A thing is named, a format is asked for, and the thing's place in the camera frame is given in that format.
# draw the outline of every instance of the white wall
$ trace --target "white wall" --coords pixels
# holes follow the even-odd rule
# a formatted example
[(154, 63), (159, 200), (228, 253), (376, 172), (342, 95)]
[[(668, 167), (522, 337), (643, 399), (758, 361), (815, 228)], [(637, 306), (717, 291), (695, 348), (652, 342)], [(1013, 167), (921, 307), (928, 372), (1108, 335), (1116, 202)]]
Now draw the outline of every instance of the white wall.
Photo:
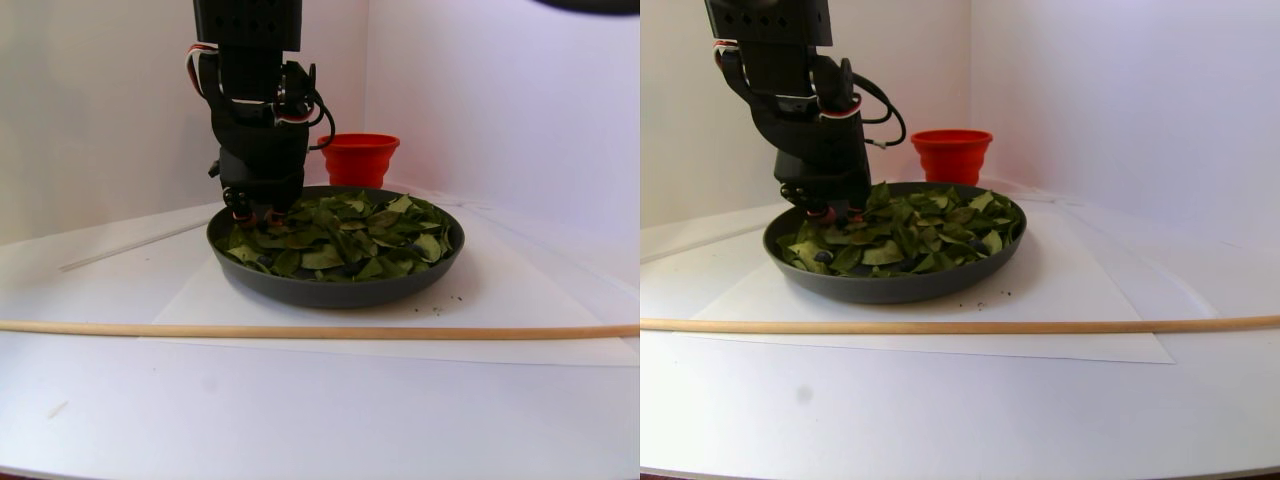
[(390, 178), (635, 237), (639, 19), (530, 0), (372, 0), (369, 15), (365, 119), (401, 137)]
[(1272, 0), (975, 0), (973, 125), (995, 174), (1274, 248), (1277, 55)]
[[(317, 64), (339, 129), (362, 128), (366, 18), (366, 1), (307, 0), (287, 56)], [(191, 1), (0, 0), (0, 244), (220, 201), (195, 41)]]
[[(854, 70), (879, 84), (902, 111), (909, 132), (969, 122), (969, 0), (831, 0), (835, 46)], [(776, 150), (751, 124), (712, 60), (712, 31), (701, 0), (646, 0), (643, 49), (644, 227), (780, 202)], [(881, 106), (869, 101), (872, 115)], [(897, 124), (870, 125), (892, 140)], [(877, 179), (923, 178), (906, 142), (870, 148)]]

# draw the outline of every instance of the red bucket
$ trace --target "red bucket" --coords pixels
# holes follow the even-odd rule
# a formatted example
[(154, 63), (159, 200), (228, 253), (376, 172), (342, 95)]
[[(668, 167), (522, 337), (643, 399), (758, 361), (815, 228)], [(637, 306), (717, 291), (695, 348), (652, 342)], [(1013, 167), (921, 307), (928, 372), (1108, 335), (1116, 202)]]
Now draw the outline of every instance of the red bucket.
[(928, 182), (978, 184), (978, 172), (992, 136), (983, 131), (945, 129), (911, 134)]
[[(316, 140), (324, 145), (329, 136)], [(381, 188), (383, 177), (390, 168), (392, 154), (399, 138), (380, 133), (339, 133), (333, 143), (320, 148), (324, 166), (329, 170), (329, 184), (346, 187)]]

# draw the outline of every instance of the dark gray plate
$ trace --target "dark gray plate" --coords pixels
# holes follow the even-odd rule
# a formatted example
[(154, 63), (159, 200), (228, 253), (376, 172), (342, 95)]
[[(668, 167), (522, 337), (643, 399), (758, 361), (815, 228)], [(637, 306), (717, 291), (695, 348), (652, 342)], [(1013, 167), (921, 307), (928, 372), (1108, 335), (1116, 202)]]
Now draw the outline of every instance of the dark gray plate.
[[(324, 186), (303, 188), (302, 198), (316, 198), (360, 191), (364, 191), (372, 202), (384, 202), (401, 196), (401, 193), (397, 192), (376, 188)], [(214, 250), (214, 256), (218, 257), (218, 262), (223, 266), (223, 274), (255, 292), (284, 303), (303, 307), (360, 308), (393, 302), (421, 292), (449, 271), (449, 268), (453, 266), (453, 261), (458, 257), (458, 253), (462, 252), (462, 242), (466, 236), (463, 236), (462, 225), (458, 224), (458, 220), (454, 219), (453, 215), (444, 212), (444, 216), (452, 225), (449, 228), (449, 243), (453, 246), (453, 251), (449, 252), (449, 256), (425, 271), (388, 280), (357, 283), (300, 280), (268, 275), (241, 265), (236, 261), (236, 259), (214, 247), (214, 239), (227, 237), (233, 228), (237, 228), (236, 223), (232, 220), (232, 212), (229, 209), (223, 209), (218, 212), (218, 215), (214, 215), (214, 219), (209, 221), (209, 228), (205, 230), (205, 237), (209, 239), (209, 247)]]
[[(913, 182), (891, 183), (890, 195), (901, 196), (915, 193), (922, 188), (947, 188), (955, 187), (961, 198), (973, 198), (984, 189), (963, 184)], [(893, 276), (893, 278), (846, 278), (835, 275), (820, 275), (796, 269), (782, 261), (782, 248), (778, 247), (778, 237), (796, 233), (804, 224), (805, 212), (801, 209), (791, 209), (778, 215), (764, 229), (764, 248), (769, 251), (773, 264), (782, 270), (782, 274), (800, 287), (818, 294), (854, 303), (909, 303), (937, 298), (948, 293), (955, 293), (973, 287), (982, 279), (1000, 270), (1009, 262), (1009, 259), (1018, 251), (1023, 234), (1027, 232), (1027, 214), (1018, 204), (1014, 209), (1023, 216), (1023, 221), (1014, 229), (1014, 242), (989, 257), (973, 264), (961, 265), (952, 270), (937, 271), (924, 275)]]

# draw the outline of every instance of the wooden dowel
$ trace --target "wooden dowel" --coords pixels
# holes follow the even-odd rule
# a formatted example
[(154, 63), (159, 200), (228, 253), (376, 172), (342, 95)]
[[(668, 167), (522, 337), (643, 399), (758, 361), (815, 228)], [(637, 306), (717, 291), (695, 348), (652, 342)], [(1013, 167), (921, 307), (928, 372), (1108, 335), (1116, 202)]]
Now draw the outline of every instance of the wooden dowel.
[(1280, 315), (1207, 320), (1157, 321), (709, 321), (640, 319), (643, 330), (742, 334), (1073, 334), (1073, 333), (1174, 333), (1267, 329), (1280, 326)]
[(230, 326), (0, 320), (0, 330), (65, 335), (326, 340), (567, 340), (636, 337), (640, 325), (561, 328)]

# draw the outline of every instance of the pile of leaves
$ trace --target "pile of leaves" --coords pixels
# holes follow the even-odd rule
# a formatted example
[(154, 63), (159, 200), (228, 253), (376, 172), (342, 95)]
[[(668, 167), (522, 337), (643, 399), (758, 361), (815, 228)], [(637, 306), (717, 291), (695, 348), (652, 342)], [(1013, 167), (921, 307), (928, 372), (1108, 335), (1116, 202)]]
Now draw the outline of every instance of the pile of leaves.
[(233, 228), (214, 246), (265, 274), (319, 282), (412, 275), (453, 251), (435, 205), (408, 195), (374, 204), (365, 192), (301, 200), (283, 225)]
[(955, 188), (891, 197), (872, 187), (861, 221), (805, 221), (778, 238), (782, 260), (817, 274), (887, 278), (955, 269), (1012, 243), (1023, 221), (1009, 197), (984, 191), (961, 198)]

